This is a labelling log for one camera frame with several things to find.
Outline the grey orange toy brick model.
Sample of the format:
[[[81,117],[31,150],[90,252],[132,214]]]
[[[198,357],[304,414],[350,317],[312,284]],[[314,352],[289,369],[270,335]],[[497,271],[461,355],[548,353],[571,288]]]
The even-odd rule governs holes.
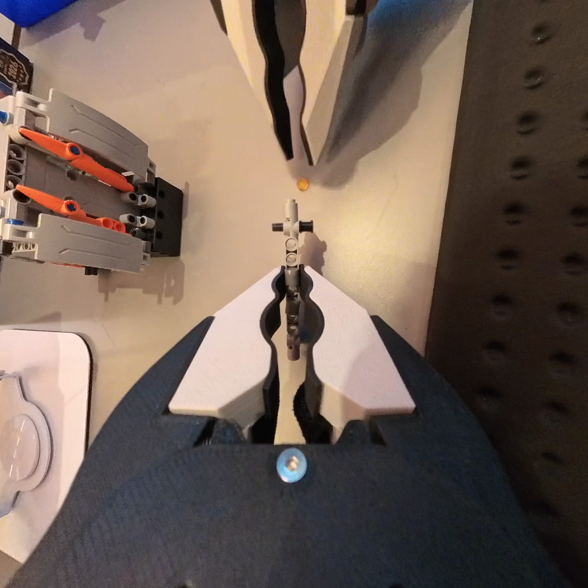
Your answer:
[[[105,114],[54,88],[1,95],[1,261],[138,274],[180,257],[183,204]]]

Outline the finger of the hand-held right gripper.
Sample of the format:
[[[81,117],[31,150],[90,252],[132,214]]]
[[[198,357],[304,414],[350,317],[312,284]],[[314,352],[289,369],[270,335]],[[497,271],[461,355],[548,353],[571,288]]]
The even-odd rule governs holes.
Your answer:
[[[285,55],[275,1],[221,1],[224,30],[255,97],[265,109],[286,160],[293,158],[290,112],[284,93]]]
[[[335,112],[345,65],[357,52],[367,1],[305,1],[299,56],[304,98],[301,134],[309,164],[318,163]]]

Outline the light grey holed brick beam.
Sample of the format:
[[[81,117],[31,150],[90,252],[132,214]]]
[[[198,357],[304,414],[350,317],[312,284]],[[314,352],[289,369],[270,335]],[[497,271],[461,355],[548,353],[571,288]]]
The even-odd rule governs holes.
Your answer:
[[[285,238],[285,287],[286,287],[286,349],[288,359],[300,359],[300,256],[297,237]]]

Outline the black studded foam pad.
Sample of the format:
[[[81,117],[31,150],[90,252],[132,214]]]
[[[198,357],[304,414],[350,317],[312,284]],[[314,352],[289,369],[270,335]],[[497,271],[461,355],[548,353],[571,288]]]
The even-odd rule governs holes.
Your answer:
[[[587,1],[474,1],[426,357],[587,587]]]

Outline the white stand with base plate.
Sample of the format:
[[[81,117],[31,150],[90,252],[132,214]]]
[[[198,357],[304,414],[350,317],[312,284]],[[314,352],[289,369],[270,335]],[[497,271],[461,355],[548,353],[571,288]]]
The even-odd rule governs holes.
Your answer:
[[[92,357],[78,334],[1,331],[1,552],[24,563],[88,448]]]

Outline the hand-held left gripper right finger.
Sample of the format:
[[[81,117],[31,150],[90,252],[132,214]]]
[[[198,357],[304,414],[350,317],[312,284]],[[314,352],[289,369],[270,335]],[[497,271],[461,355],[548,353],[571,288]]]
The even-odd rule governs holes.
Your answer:
[[[305,442],[335,442],[350,422],[413,413],[368,311],[312,268],[300,269],[300,294],[310,340],[293,411]]]

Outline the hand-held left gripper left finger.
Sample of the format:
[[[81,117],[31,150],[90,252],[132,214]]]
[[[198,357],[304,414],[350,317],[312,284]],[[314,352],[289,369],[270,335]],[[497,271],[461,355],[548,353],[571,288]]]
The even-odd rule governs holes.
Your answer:
[[[274,442],[280,405],[277,350],[282,268],[217,311],[169,402],[175,415],[239,425],[253,442]]]

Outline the blue plastic bin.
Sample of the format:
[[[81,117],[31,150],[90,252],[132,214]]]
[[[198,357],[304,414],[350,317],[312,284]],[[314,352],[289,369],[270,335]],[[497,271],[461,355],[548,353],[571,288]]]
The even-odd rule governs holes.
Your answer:
[[[20,28],[51,17],[76,1],[1,1],[1,13]]]

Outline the blue toy set box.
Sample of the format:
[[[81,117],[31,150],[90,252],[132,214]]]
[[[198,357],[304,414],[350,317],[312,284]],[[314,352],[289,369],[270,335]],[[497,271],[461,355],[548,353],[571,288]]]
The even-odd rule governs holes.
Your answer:
[[[1,99],[19,91],[30,93],[33,64],[18,49],[1,38]]]

